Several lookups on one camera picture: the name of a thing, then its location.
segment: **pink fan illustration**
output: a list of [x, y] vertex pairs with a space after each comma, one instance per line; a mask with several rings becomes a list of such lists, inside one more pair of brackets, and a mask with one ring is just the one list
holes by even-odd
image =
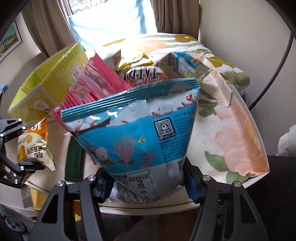
[[114, 142], [114, 149], [116, 154], [122, 158], [116, 163], [125, 163], [127, 171], [129, 172], [129, 164], [134, 164], [135, 161], [130, 161], [136, 147], [136, 140], [132, 136], [124, 136], [120, 140]]

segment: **curtain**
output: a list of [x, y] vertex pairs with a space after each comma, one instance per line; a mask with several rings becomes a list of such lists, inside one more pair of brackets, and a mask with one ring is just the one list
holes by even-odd
[[62, 0], [32, 0], [22, 14], [44, 56], [52, 56], [75, 41]]
[[151, 0], [159, 32], [188, 34], [198, 39], [201, 8], [198, 0]]

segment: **barcode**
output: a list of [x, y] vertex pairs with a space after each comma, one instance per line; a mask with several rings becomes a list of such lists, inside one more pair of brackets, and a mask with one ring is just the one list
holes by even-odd
[[154, 124], [159, 136], [164, 136], [174, 132], [173, 126], [169, 118], [156, 121], [154, 122]]
[[81, 69], [80, 69], [78, 63], [76, 62], [76, 63], [74, 64], [74, 66], [73, 66], [71, 72], [70, 72], [71, 75], [73, 76], [73, 78], [74, 78], [75, 80], [76, 80], [76, 78], [77, 78], [79, 72], [81, 72]]

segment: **metal screw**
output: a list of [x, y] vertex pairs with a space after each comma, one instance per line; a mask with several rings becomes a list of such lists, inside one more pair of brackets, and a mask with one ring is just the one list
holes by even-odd
[[235, 185], [236, 187], [238, 187], [238, 188], [242, 186], [242, 184], [241, 184], [240, 182], [238, 182], [238, 181], [235, 181], [235, 182], [234, 182], [234, 185]]
[[90, 176], [87, 177], [87, 179], [88, 179], [89, 181], [93, 181], [93, 180], [96, 179], [96, 176], [95, 176], [95, 175], [90, 175]]
[[58, 186], [58, 187], [61, 187], [61, 186], [63, 186], [64, 184], [65, 184], [64, 181], [58, 181], [58, 182], [57, 182], [57, 186]]
[[210, 177], [209, 175], [203, 175], [203, 176], [202, 176], [202, 179], [203, 179], [204, 181], [209, 181], [209, 180], [211, 180], [211, 177]]

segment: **cartoon bear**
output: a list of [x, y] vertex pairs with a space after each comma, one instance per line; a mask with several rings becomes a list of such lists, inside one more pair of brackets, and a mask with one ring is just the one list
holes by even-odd
[[53, 109], [49, 107], [49, 105], [42, 100], [40, 97], [36, 97], [36, 100], [34, 101], [33, 104], [30, 105], [30, 107], [33, 109], [32, 113], [35, 115], [38, 115], [41, 112], [45, 112], [47, 114], [50, 114]]
[[157, 118], [157, 117], [160, 117], [160, 114], [157, 112], [151, 112], [151, 116], [152, 118]]
[[158, 108], [158, 112], [161, 116], [171, 114], [173, 112], [173, 108], [170, 104], [162, 104]]
[[170, 104], [162, 104], [157, 111], [151, 112], [152, 118], [158, 118], [163, 115], [168, 115], [173, 112], [173, 108]]

